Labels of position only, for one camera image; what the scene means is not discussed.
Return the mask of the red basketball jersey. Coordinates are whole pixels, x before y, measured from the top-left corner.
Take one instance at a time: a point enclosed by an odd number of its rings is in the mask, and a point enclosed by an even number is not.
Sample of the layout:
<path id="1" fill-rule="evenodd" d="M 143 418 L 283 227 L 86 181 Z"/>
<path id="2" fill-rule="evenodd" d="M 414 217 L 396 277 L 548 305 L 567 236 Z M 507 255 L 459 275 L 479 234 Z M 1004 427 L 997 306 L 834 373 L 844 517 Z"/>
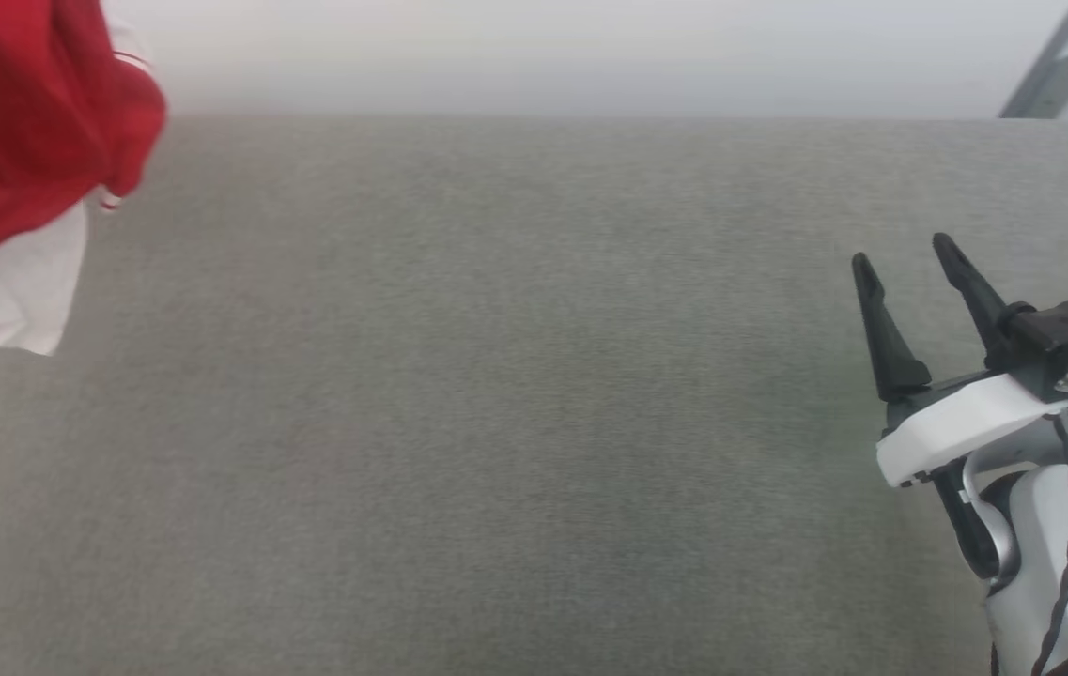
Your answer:
<path id="1" fill-rule="evenodd" d="M 146 53 L 101 0 L 0 0 L 0 349 L 56 352 L 88 201 L 131 195 L 164 121 Z"/>

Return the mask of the grey metal pole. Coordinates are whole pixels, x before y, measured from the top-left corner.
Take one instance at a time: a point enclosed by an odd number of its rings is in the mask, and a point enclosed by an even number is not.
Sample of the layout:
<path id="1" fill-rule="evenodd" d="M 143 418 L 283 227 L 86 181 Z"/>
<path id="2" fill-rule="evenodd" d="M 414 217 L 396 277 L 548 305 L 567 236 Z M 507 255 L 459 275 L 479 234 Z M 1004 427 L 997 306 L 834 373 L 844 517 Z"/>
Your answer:
<path id="1" fill-rule="evenodd" d="M 1066 54 L 1068 54 L 1068 11 L 1061 19 L 1056 30 L 1045 42 L 1045 47 L 1042 47 L 1039 56 L 1033 59 L 1028 69 L 1020 78 L 1018 87 L 1015 87 L 1011 96 L 1003 104 L 1000 112 L 998 112 L 998 119 L 1022 119 L 1015 117 L 1014 115 L 1020 111 L 1020 107 L 1024 103 L 1027 103 L 1032 88 L 1042 80 L 1047 66 L 1052 64 L 1054 60 L 1057 60 L 1058 57 Z"/>

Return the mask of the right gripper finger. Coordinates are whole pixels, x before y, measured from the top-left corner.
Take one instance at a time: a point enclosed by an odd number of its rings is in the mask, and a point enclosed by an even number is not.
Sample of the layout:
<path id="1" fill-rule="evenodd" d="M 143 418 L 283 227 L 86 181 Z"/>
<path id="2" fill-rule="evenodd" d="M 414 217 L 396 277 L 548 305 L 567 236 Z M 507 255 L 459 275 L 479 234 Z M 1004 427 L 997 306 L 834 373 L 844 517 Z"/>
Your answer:
<path id="1" fill-rule="evenodd" d="M 852 257 L 852 273 L 878 398 L 893 403 L 927 391 L 932 384 L 927 364 L 915 358 L 890 316 L 885 287 L 866 253 Z"/>
<path id="2" fill-rule="evenodd" d="M 984 367 L 989 371 L 1006 371 L 1010 367 L 1011 350 L 1009 339 L 1003 334 L 1002 319 L 1009 304 L 971 264 L 951 235 L 934 234 L 932 243 L 943 274 L 951 287 L 963 297 L 973 326 L 979 334 L 985 350 Z"/>

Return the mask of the grey metal bracket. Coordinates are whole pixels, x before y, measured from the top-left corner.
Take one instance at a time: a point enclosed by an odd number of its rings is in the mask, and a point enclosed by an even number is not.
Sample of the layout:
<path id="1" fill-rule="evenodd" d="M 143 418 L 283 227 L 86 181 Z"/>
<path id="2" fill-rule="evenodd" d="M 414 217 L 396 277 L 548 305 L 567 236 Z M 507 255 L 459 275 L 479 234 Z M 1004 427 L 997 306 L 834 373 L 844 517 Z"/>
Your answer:
<path id="1" fill-rule="evenodd" d="M 1027 103 L 1015 117 L 1054 120 L 1068 107 L 1068 54 L 1058 57 L 1045 69 L 1042 80 L 1034 85 Z"/>

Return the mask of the grey fabric sofa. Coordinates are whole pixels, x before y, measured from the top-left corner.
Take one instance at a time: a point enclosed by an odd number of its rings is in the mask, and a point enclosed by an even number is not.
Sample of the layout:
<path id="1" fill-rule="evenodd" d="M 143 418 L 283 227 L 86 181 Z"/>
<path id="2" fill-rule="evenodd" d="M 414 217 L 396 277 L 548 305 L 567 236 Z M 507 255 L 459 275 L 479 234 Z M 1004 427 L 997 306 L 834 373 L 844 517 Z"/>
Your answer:
<path id="1" fill-rule="evenodd" d="M 1068 300 L 1068 121 L 179 117 L 0 350 L 0 676 L 959 676 L 850 260 Z"/>

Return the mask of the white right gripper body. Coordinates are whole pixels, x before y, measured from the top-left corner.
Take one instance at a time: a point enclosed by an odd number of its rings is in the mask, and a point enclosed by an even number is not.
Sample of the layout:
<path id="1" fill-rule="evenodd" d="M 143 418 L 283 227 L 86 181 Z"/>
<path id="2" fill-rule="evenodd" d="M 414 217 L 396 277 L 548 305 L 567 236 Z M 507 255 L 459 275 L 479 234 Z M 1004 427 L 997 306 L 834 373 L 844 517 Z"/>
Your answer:
<path id="1" fill-rule="evenodd" d="M 876 444 L 878 469 L 899 487 L 1064 410 L 1068 398 L 1046 402 L 1010 374 L 971 382 L 885 434 Z"/>

